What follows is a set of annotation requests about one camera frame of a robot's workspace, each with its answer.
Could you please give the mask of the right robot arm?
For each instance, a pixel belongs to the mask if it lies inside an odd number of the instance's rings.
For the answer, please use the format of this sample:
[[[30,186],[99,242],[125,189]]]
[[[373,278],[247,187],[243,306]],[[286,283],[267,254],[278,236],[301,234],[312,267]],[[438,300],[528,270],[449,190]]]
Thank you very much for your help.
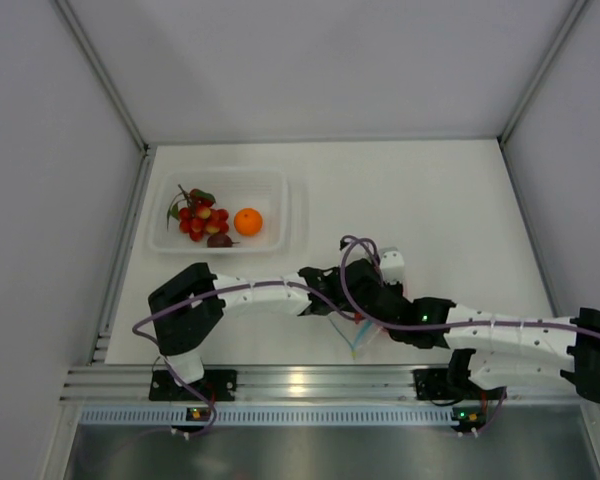
[[[354,310],[390,337],[452,353],[448,388],[460,397],[509,386],[572,385],[600,404],[600,311],[574,317],[521,318],[473,310],[451,300],[407,300],[376,281],[345,295]]]

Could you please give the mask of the dark red fake plum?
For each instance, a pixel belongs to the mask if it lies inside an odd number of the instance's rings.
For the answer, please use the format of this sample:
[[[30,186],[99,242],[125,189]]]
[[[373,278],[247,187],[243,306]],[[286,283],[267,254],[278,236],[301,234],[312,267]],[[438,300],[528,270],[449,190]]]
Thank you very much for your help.
[[[216,233],[207,238],[206,245],[208,248],[232,248],[239,245],[238,241],[234,241],[225,233]]]

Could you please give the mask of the clear zip top bag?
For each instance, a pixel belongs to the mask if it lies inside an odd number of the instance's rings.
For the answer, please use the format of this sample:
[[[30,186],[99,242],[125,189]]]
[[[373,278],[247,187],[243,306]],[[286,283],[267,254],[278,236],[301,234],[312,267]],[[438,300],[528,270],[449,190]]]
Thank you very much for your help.
[[[339,314],[329,314],[327,319],[337,335],[345,342],[349,349],[350,357],[353,361],[360,359],[368,347],[381,335],[385,334],[384,328],[376,325],[360,313],[349,316]],[[354,335],[349,338],[344,327],[351,326],[355,328]]]

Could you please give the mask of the fake orange fruit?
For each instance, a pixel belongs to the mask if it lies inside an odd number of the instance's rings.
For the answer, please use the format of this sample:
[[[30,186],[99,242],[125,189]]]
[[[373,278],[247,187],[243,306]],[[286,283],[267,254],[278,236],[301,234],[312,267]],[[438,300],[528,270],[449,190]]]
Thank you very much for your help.
[[[244,208],[235,214],[233,224],[237,233],[242,236],[252,237],[260,233],[264,220],[258,210]]]

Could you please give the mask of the fake red cherry bunch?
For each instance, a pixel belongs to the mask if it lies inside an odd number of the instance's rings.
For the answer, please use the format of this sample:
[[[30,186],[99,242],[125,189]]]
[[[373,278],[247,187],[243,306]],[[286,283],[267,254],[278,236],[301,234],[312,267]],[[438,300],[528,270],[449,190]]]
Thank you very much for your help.
[[[198,188],[187,190],[181,184],[166,211],[166,228],[175,223],[177,230],[194,243],[216,233],[228,234],[228,220],[229,212],[216,207],[214,195]]]

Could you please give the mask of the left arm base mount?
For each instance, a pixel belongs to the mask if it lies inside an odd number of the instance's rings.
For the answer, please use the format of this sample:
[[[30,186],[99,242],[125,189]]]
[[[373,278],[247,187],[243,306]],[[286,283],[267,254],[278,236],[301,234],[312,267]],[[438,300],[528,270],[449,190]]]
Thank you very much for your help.
[[[212,402],[233,402],[237,389],[238,372],[234,369],[208,369],[201,380],[190,387]],[[196,397],[176,383],[166,370],[152,372],[148,398],[153,402],[182,402],[196,400]]]

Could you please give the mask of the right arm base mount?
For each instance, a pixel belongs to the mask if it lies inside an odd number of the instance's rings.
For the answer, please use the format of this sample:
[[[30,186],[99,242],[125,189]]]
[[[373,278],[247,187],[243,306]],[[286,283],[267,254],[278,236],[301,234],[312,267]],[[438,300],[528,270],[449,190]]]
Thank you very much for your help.
[[[451,401],[455,395],[447,381],[446,368],[416,369],[413,371],[416,398],[421,401]]]

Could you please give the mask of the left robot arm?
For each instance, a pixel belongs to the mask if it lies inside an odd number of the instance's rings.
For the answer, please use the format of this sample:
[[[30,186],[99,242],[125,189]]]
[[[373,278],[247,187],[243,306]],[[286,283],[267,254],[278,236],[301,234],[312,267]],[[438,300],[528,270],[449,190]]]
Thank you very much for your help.
[[[215,274],[194,263],[148,296],[156,344],[173,373],[171,386],[184,399],[199,397],[206,376],[198,347],[225,317],[284,314],[326,316],[353,308],[344,295],[382,283],[379,267],[362,259],[341,268],[305,267],[272,280]]]

